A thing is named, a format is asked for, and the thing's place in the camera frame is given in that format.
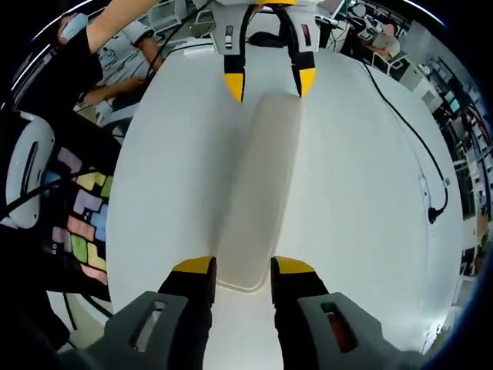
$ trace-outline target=white table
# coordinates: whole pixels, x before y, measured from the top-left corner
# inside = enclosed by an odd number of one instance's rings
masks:
[[[243,104],[230,95],[213,51],[173,53],[147,90],[125,139],[109,204],[107,265],[115,311],[156,290],[212,241],[232,172],[262,92],[295,86],[285,50],[247,46]],[[421,350],[444,322],[457,282],[462,216],[445,142],[426,106],[390,77],[377,83],[429,143],[450,179],[444,191],[416,138],[376,93],[363,67],[327,50],[303,99],[297,159],[276,254],[311,264],[379,319],[384,337]],[[256,294],[218,288],[204,368],[282,368],[270,282]]]

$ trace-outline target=black sleeve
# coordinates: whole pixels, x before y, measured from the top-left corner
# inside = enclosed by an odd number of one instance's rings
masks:
[[[18,104],[49,123],[73,110],[78,98],[102,78],[97,54],[91,55],[85,29],[64,45],[35,77]]]

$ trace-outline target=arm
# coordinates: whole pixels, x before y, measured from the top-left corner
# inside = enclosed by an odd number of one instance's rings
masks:
[[[86,94],[84,102],[87,104],[99,104],[103,100],[114,98],[119,94],[131,93],[142,86],[142,84],[143,81],[141,79],[132,77],[112,85],[98,86]]]
[[[386,49],[375,48],[372,45],[365,45],[364,47],[371,50],[372,52],[376,52],[377,54],[380,54],[384,58],[388,58],[390,56]]]
[[[146,12],[158,0],[112,0],[106,9],[87,26],[91,53],[96,52],[117,32]]]
[[[139,41],[137,47],[140,50],[142,50],[142,53],[146,57],[147,62],[149,62],[149,64],[153,62],[154,58],[159,53],[159,46],[157,45],[156,41],[154,41],[152,37],[144,37]],[[153,65],[154,72],[157,72],[157,70],[162,64],[163,64],[163,57],[158,56],[158,58],[156,59]]]

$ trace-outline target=computer monitor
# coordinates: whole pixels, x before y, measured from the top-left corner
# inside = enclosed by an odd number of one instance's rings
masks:
[[[459,108],[461,108],[459,101],[457,99],[452,100],[452,103],[450,103],[450,109],[452,109],[452,112],[457,112]]]
[[[452,91],[449,91],[447,92],[447,94],[445,95],[445,100],[447,100],[447,103],[452,103],[452,100],[454,100],[454,93]]]

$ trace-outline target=green tile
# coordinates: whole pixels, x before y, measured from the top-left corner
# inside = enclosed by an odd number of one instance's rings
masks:
[[[105,184],[102,186],[101,197],[109,198],[109,194],[111,193],[112,183],[113,183],[113,176],[108,176],[106,178]]]
[[[87,241],[77,235],[70,235],[72,252],[79,261],[87,263]]]

